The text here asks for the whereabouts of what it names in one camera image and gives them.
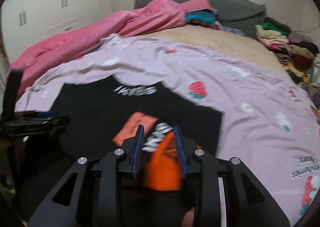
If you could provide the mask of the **right hand thumb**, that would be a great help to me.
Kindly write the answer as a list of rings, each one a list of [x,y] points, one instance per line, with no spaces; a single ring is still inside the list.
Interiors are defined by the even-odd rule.
[[[192,227],[194,222],[195,208],[192,207],[183,217],[181,227]]]

